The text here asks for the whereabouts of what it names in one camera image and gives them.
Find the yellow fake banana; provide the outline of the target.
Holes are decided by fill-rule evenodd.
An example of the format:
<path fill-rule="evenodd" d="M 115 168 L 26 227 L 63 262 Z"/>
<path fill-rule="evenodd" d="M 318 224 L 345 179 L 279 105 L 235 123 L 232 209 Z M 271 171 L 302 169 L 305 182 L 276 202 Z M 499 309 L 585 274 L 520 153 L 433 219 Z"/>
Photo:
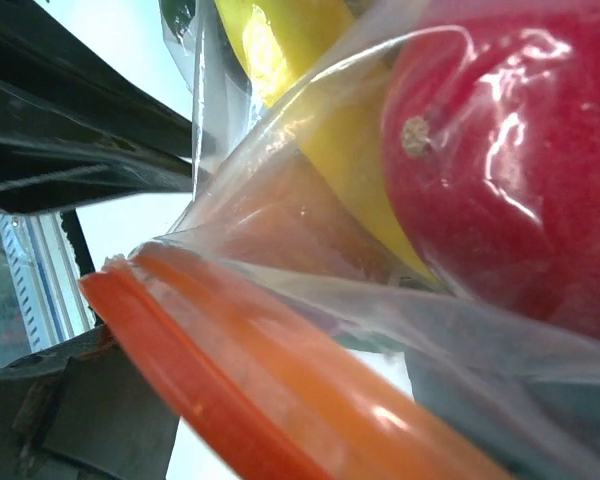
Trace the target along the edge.
<path fill-rule="evenodd" d="M 218 1 L 230 46 L 268 108 L 287 93 L 354 26 L 344 1 Z M 360 75 L 330 75 L 307 85 L 285 116 L 299 123 L 303 154 L 345 209 L 399 260 L 425 279 L 432 274 L 401 231 L 384 190 L 379 113 L 385 66 Z"/>

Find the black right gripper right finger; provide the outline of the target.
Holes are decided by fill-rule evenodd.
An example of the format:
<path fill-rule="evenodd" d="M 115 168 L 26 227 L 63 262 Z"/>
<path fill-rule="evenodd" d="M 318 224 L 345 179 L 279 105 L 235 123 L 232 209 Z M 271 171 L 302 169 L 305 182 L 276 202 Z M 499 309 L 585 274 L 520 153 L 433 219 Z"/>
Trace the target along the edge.
<path fill-rule="evenodd" d="M 0 479 L 163 479 L 178 423 L 100 325 L 0 368 Z"/>

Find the clear zip top bag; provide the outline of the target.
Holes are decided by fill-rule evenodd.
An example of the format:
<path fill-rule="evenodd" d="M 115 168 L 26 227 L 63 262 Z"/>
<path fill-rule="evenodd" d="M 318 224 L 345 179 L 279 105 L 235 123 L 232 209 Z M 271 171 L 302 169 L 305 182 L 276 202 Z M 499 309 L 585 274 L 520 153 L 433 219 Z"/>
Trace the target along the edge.
<path fill-rule="evenodd" d="M 194 116 L 237 147 L 164 236 L 81 289 L 165 402 L 242 479 L 600 479 L 600 342 L 450 296 L 345 209 L 285 114 L 388 69 L 418 2 L 354 26 L 281 103 L 233 114 L 211 15 Z"/>

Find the red fake apple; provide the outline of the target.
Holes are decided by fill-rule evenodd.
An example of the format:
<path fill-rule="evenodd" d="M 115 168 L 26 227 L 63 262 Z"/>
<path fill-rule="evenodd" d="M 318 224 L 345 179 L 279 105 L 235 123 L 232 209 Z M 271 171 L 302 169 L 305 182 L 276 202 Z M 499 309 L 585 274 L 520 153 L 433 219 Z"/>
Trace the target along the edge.
<path fill-rule="evenodd" d="M 600 1 L 433 1 L 394 64 L 383 176 L 454 293 L 600 341 Z"/>

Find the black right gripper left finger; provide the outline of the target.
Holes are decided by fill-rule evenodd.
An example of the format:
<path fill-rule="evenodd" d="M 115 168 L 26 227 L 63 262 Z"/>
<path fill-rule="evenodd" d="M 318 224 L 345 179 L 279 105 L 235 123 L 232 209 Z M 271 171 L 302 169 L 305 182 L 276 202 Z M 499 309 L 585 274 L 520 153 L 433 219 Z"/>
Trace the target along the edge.
<path fill-rule="evenodd" d="M 189 120 L 33 1 L 0 1 L 0 213 L 192 186 Z"/>

